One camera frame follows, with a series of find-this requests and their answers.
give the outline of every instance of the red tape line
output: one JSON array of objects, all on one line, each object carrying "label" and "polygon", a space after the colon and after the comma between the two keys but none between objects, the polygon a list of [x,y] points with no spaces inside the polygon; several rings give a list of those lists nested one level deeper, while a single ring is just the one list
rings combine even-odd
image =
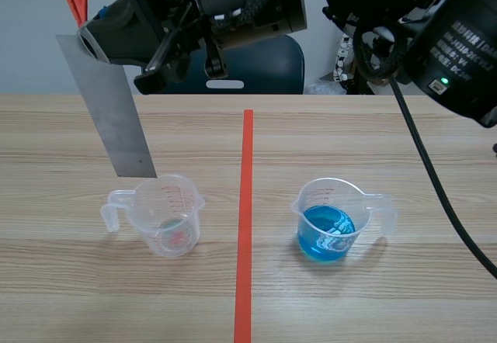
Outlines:
[{"label": "red tape line", "polygon": [[238,217],[238,255],[236,265],[234,343],[252,340],[252,161],[254,111],[243,116],[242,176]]}]

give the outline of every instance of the cable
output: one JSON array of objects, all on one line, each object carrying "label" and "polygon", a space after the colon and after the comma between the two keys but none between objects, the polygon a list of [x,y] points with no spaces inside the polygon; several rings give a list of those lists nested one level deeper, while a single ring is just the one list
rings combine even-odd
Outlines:
[{"label": "cable", "polygon": [[442,183],[438,179],[438,175],[436,174],[435,168],[432,165],[432,162],[429,159],[429,155],[426,152],[425,146],[422,143],[421,137],[419,136],[418,130],[414,124],[414,120],[412,119],[411,113],[409,112],[409,108],[405,103],[404,97],[402,97],[401,89],[398,87],[397,80],[393,75],[389,78],[392,89],[394,90],[395,98],[397,99],[398,105],[401,108],[402,115],[404,116],[405,122],[407,123],[407,127],[409,128],[409,132],[411,133],[412,139],[414,140],[414,144],[418,149],[419,156],[421,157],[422,163],[425,165],[426,172],[428,172],[429,179],[432,181],[433,188],[435,188],[435,192],[438,195],[440,203],[442,204],[445,213],[449,217],[452,226],[456,230],[459,237],[464,242],[464,244],[469,248],[469,250],[473,253],[476,259],[483,265],[487,271],[490,272],[497,279],[497,267],[492,263],[492,261],[487,258],[487,256],[483,253],[482,250],[476,245],[473,241],[469,233],[464,229],[463,224],[459,221],[450,201],[443,190]]},{"label": "cable", "polygon": [[271,0],[248,0],[241,13],[236,17],[211,21],[214,31],[219,32],[232,27],[242,26],[251,23],[252,20],[267,6]]}]

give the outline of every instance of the plastic measuring cup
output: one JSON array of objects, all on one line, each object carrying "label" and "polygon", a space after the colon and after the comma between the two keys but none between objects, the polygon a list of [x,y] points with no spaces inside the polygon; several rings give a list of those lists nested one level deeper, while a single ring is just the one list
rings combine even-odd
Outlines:
[{"label": "plastic measuring cup", "polygon": [[123,209],[157,255],[180,256],[200,237],[199,210],[205,201],[196,186],[181,175],[163,175],[142,182],[135,190],[116,190],[100,213],[107,230],[119,230],[118,209]]},{"label": "plastic measuring cup", "polygon": [[302,249],[323,261],[344,257],[373,217],[381,220],[383,235],[393,234],[398,218],[389,196],[366,194],[338,178],[309,182],[291,209],[299,216],[297,236]]}]

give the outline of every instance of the blue chair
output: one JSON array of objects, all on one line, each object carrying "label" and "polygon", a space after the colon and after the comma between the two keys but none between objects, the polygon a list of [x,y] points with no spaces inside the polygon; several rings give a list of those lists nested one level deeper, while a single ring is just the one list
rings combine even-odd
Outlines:
[{"label": "blue chair", "polygon": [[192,54],[184,83],[171,83],[166,94],[299,94],[304,91],[304,54],[289,36],[231,48],[224,51],[229,76],[223,81],[241,81],[243,88],[208,88],[203,66],[205,50]]}]

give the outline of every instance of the black device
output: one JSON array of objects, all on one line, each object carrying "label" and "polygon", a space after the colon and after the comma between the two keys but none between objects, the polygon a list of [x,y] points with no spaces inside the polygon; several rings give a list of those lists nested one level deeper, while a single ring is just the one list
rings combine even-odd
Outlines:
[{"label": "black device", "polygon": [[[387,78],[402,71],[427,95],[482,126],[497,123],[497,0],[327,0],[324,14],[354,34],[361,73]],[[418,21],[400,23],[414,8]],[[387,27],[394,42],[363,34]],[[205,47],[206,75],[224,78],[223,49],[307,27],[304,0],[117,0],[81,29],[97,59],[141,66],[144,94],[181,82],[189,55]],[[380,59],[374,67],[372,55]]]}]

